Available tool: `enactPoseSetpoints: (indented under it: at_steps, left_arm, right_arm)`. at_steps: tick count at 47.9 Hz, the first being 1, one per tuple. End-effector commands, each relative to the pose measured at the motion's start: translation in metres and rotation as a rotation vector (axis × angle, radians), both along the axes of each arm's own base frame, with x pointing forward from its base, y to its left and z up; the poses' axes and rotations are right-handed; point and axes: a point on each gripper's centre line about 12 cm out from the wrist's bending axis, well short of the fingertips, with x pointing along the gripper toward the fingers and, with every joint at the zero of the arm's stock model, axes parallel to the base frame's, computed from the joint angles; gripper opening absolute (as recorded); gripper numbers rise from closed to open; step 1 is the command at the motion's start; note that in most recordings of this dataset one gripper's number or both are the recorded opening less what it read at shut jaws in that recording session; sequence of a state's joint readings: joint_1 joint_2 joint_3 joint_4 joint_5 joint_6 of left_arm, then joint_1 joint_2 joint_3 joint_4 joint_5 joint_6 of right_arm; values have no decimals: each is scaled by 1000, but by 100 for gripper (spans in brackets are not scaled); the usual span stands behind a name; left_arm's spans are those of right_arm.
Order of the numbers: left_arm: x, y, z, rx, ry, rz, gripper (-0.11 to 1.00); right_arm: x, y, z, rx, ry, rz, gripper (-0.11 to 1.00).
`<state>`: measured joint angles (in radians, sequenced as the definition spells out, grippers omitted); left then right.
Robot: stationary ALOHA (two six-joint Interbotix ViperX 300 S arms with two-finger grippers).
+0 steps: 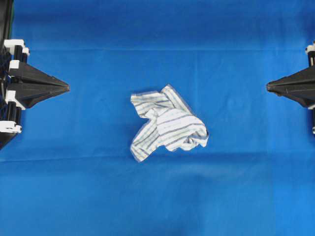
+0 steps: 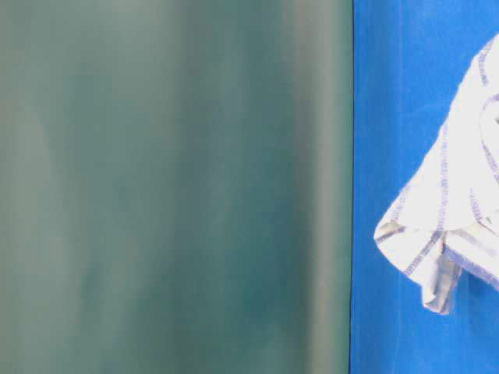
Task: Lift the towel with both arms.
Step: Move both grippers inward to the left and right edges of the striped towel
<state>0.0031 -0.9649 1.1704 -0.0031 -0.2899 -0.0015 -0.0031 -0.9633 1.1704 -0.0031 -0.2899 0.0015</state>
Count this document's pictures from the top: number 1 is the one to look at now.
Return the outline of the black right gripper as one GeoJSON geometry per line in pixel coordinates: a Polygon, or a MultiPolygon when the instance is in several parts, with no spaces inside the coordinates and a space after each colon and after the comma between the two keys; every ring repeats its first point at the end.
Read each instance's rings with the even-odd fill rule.
{"type": "Polygon", "coordinates": [[[315,96],[307,97],[306,91],[294,91],[287,86],[311,84],[315,82],[315,41],[305,48],[308,56],[309,67],[281,79],[269,82],[266,87],[268,92],[273,92],[278,96],[286,97],[299,103],[302,107],[312,110],[313,127],[312,132],[315,134],[315,96]]]}

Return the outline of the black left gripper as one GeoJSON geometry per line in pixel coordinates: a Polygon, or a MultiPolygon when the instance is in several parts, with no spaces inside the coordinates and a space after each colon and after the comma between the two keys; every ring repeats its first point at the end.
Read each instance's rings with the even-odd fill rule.
{"type": "Polygon", "coordinates": [[[19,134],[22,132],[20,125],[22,111],[38,102],[66,93],[70,89],[64,81],[25,63],[30,51],[25,46],[24,40],[6,39],[3,45],[9,55],[7,68],[4,71],[4,79],[7,80],[7,87],[4,90],[7,117],[0,122],[0,131],[19,134]],[[18,83],[18,79],[36,84],[18,83]]]}

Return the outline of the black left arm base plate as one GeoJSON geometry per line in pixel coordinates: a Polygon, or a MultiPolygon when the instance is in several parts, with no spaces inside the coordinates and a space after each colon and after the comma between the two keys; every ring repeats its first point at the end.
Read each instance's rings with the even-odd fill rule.
{"type": "Polygon", "coordinates": [[[1,132],[0,133],[0,149],[4,148],[13,138],[15,138],[16,133],[7,133],[1,132]]]}

